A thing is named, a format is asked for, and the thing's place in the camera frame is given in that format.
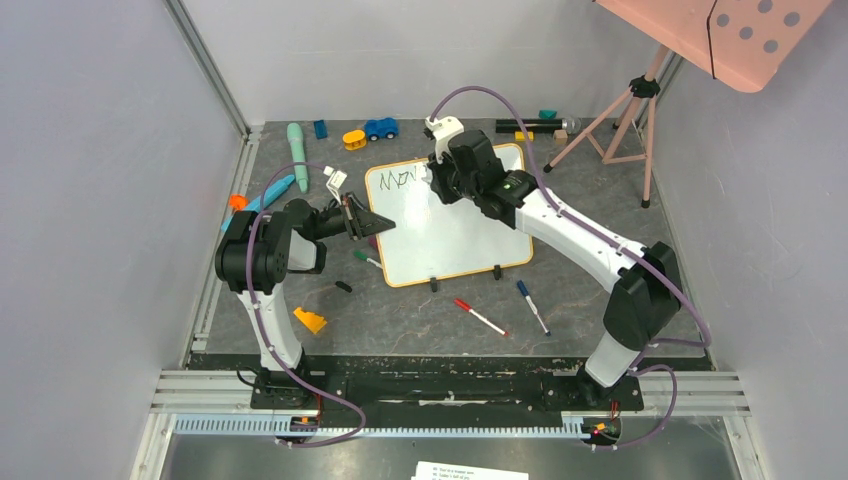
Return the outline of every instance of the gray marble surface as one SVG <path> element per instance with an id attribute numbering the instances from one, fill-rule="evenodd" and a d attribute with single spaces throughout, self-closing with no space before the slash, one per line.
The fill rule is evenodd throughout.
<path id="1" fill-rule="evenodd" d="M 342 168 L 348 173 L 345 190 L 352 190 L 365 203 L 365 172 L 377 165 L 426 157 L 433 143 L 422 134 L 423 122 L 400 121 L 400 135 L 393 140 L 369 142 L 365 148 L 349 152 L 342 146 L 342 135 L 361 128 L 362 121 L 327 122 L 329 138 L 317 140 L 312 122 L 303 122 L 306 156 L 309 161 Z M 464 120 L 466 129 L 486 132 L 493 143 L 510 143 L 509 134 L 495 134 L 494 120 Z M 287 123 L 265 126 L 253 167 L 248 197 L 258 195 L 270 176 L 291 161 L 286 140 Z M 608 125 L 596 130 L 606 145 L 612 137 Z M 536 162 L 541 168 L 559 151 L 549 135 L 533 142 Z M 619 155 L 641 153 L 635 133 L 631 132 Z M 565 202 L 610 230 L 652 245 L 671 242 L 662 200 L 653 190 L 651 207 L 640 207 L 643 180 L 642 162 L 603 165 L 588 142 L 583 142 L 553 172 L 546 183 Z M 310 189 L 301 194 L 293 186 L 273 208 L 282 209 L 286 201 L 302 196 L 317 208 L 330 195 L 325 180 L 310 172 Z M 609 295 L 585 271 L 570 260 L 534 240 L 535 254 L 526 265 L 504 270 L 504 278 L 495 281 L 491 273 L 482 273 L 440 282 L 438 293 L 427 284 L 391 288 L 381 272 L 354 258 L 361 250 L 374 258 L 377 253 L 365 241 L 353 242 L 346 236 L 324 240 L 328 247 L 327 265 L 321 275 L 289 275 L 285 298 L 289 310 L 302 306 L 322 315 L 327 326 L 313 335 L 292 315 L 296 334 L 310 354 L 350 355 L 562 355 L 587 356 L 600 340 L 604 327 L 604 309 Z M 353 293 L 337 288 L 341 280 Z M 546 337 L 515 286 L 523 280 L 534 302 L 551 329 Z M 471 315 L 456 307 L 455 297 L 510 332 L 502 337 Z M 697 339 L 698 333 L 688 312 L 678 313 L 662 333 Z M 208 341 L 209 353 L 258 353 L 258 344 L 247 312 L 226 287 L 221 290 Z M 663 346 L 656 355 L 701 356 L 695 349 Z"/>

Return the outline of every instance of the green marker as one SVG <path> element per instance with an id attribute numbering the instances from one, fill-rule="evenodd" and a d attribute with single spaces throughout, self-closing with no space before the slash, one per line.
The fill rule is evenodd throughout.
<path id="1" fill-rule="evenodd" d="M 368 258 L 368 255 L 365 255 L 364 253 L 360 252 L 359 250 L 354 250 L 353 256 L 362 260 L 363 262 L 368 262 L 368 263 L 374 265 L 375 267 L 379 268 L 380 270 L 383 269 L 383 266 L 380 265 L 380 262 L 378 262 L 377 260 Z"/>
<path id="2" fill-rule="evenodd" d="M 289 145 L 292 147 L 292 161 L 294 163 L 303 163 L 306 161 L 306 154 L 303 152 L 303 130 L 300 125 L 290 123 L 286 128 L 286 136 L 289 138 Z M 294 167 L 294 178 L 297 179 L 297 185 L 300 187 L 301 193 L 306 193 L 309 190 L 309 174 L 306 166 L 298 165 Z"/>

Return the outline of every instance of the tripod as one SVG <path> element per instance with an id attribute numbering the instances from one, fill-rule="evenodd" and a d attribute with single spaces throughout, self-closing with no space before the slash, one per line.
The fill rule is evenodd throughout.
<path id="1" fill-rule="evenodd" d="M 568 155 L 568 153 L 584 138 L 588 138 L 592 146 L 595 147 L 595 150 L 597 150 L 601 155 L 601 161 L 604 164 L 645 160 L 645 184 L 642 190 L 642 208 L 648 208 L 651 205 L 651 167 L 654 160 L 654 117 L 656 117 L 657 113 L 657 94 L 660 92 L 660 86 L 655 80 L 655 77 L 667 54 L 668 47 L 660 45 L 659 50 L 657 50 L 657 54 L 654 56 L 654 61 L 651 63 L 650 67 L 648 67 L 648 71 L 645 75 L 631 80 L 627 90 L 625 90 L 624 93 L 622 93 L 621 96 L 609 106 L 609 108 L 604 110 L 604 112 L 601 113 L 594 122 L 589 124 L 588 127 L 580 132 L 580 134 L 577 135 L 577 137 L 567 147 L 565 147 L 562 152 L 559 153 L 559 155 L 554 157 L 550 163 L 545 165 L 545 173 L 550 172 L 553 167 L 565 158 L 565 156 Z M 616 120 L 613 124 L 613 128 L 616 129 L 615 136 L 612 138 L 612 142 L 610 142 L 609 147 L 606 151 L 604 151 L 595 137 L 592 136 L 592 130 L 600 125 L 601 122 L 604 121 L 616 108 L 618 108 L 619 105 L 624 103 L 624 101 L 627 100 L 627 97 L 632 97 L 630 99 L 630 103 L 627 105 L 627 108 L 624 109 L 621 116 L 618 117 L 618 120 Z M 646 98 L 648 99 L 648 122 L 645 134 L 645 153 L 640 155 L 631 155 L 628 157 L 613 157 L 618 146 L 621 144 L 621 140 L 624 138 L 625 132 L 627 132 L 628 125 L 630 125 L 630 122 L 633 121 L 633 117 L 636 116 L 639 106 L 642 105 L 642 100 Z"/>

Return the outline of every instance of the orange border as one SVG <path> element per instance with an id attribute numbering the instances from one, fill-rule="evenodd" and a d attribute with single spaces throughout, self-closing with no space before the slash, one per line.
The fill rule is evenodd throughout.
<path id="1" fill-rule="evenodd" d="M 514 147 L 518 148 L 518 155 L 519 155 L 519 158 L 521 160 L 521 169 L 525 170 L 524 150 L 521 148 L 520 145 L 518 145 L 517 143 L 504 143 L 502 145 L 496 145 L 495 150 L 497 150 L 498 148 L 504 148 L 504 147 L 509 147 L 509 146 L 514 146 Z M 406 161 L 403 161 L 403 162 L 390 163 L 388 165 L 378 165 L 376 167 L 369 168 L 368 171 L 365 172 L 365 195 L 368 196 L 368 207 L 371 209 L 371 211 L 372 212 L 374 211 L 374 203 L 371 200 L 371 189 L 368 188 L 368 175 L 371 175 L 372 171 L 382 170 L 384 168 L 395 167 L 395 166 L 398 166 L 398 165 L 406 165 L 406 164 L 409 164 L 409 163 L 416 163 L 416 162 L 421 162 L 421 161 L 426 161 L 426 160 L 427 160 L 426 158 L 416 158 L 416 159 L 413 159 L 413 160 L 406 160 Z M 529 240 L 530 240 L 530 256 L 527 257 L 527 260 L 524 260 L 524 261 L 521 261 L 521 262 L 516 262 L 516 263 L 510 263 L 509 265 L 501 265 L 501 268 L 517 267 L 519 265 L 524 265 L 524 264 L 530 262 L 530 260 L 533 259 L 533 255 L 536 252 L 533 249 L 533 237 L 530 237 Z M 377 246 L 380 247 L 380 235 L 379 234 L 377 235 Z M 396 284 L 390 282 L 387 270 L 385 268 L 386 263 L 383 261 L 383 249 L 378 248 L 377 250 L 379 250 L 379 253 L 380 253 L 380 263 L 382 265 L 384 265 L 384 267 L 383 267 L 383 280 L 385 280 L 386 284 L 388 284 L 390 287 L 392 287 L 392 288 L 408 287 L 410 285 L 419 285 L 419 284 L 427 283 L 427 282 L 430 281 L 430 279 L 428 278 L 428 279 L 417 281 L 417 282 L 408 282 L 408 283 L 402 283 L 402 284 L 399 284 L 399 285 L 396 285 Z M 480 270 L 472 270 L 472 271 L 469 271 L 469 272 L 461 272 L 461 273 L 455 273 L 453 275 L 445 275 L 445 276 L 442 276 L 442 277 L 436 277 L 436 280 L 446 280 L 448 278 L 462 277 L 464 275 L 473 275 L 475 273 L 491 272 L 492 270 L 494 270 L 494 268 L 482 268 Z"/>

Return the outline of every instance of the pink perforated plate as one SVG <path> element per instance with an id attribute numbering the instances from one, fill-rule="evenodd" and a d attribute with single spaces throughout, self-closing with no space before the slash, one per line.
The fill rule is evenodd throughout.
<path id="1" fill-rule="evenodd" d="M 831 0 L 718 0 L 710 20 L 716 78 L 758 92 Z M 707 17 L 713 0 L 597 0 L 607 10 L 712 72 Z"/>

